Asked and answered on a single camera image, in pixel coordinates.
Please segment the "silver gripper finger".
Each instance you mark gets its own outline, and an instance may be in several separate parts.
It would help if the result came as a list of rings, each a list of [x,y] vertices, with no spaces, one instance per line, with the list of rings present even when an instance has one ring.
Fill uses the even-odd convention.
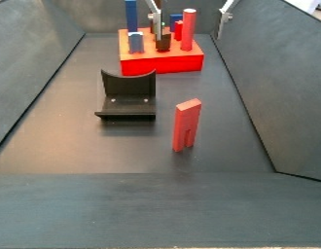
[[[222,7],[218,9],[220,17],[218,17],[216,36],[214,36],[216,40],[220,39],[224,23],[232,19],[230,11],[233,10],[239,1],[240,0],[225,0]]]
[[[161,36],[161,18],[160,18],[160,8],[154,0],[145,0],[150,13],[148,14],[148,19],[153,21],[153,31],[156,34],[156,40],[160,40]]]

